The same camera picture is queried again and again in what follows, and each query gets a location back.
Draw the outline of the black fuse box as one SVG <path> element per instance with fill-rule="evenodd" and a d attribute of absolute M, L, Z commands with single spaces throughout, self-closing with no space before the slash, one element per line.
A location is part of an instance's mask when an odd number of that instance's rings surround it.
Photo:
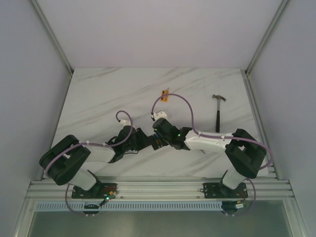
<path fill-rule="evenodd" d="M 165 141 L 157 134 L 152 135 L 151 146 L 154 150 L 158 150 L 164 146 L 166 146 Z"/>

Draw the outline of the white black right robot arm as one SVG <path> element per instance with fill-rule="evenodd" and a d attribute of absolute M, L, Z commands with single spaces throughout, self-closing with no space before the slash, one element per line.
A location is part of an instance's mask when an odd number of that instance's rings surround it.
<path fill-rule="evenodd" d="M 153 129 L 159 139 L 177 150 L 205 150 L 225 154 L 232 167 L 223 174 L 218 189 L 226 198 L 235 193 L 247 178 L 257 177 L 267 154 L 266 149 L 243 129 L 217 139 L 216 134 L 195 133 L 190 127 L 178 129 L 164 118 L 156 120 Z"/>

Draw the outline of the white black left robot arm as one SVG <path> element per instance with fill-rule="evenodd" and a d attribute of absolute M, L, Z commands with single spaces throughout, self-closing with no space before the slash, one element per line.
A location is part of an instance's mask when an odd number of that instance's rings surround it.
<path fill-rule="evenodd" d="M 111 138 L 105 145 L 114 146 L 114 154 L 110 158 L 110 163 L 114 163 L 125 154 L 132 151 L 137 153 L 150 146 L 152 142 L 153 136 L 147 136 L 140 128 L 131 129 L 130 126 L 125 126 L 118 136 Z M 82 165 L 91 157 L 91 149 L 81 145 L 75 136 L 68 135 L 40 158 L 39 165 L 43 169 L 48 169 L 46 175 L 57 185 L 64 185 L 75 177 Z"/>

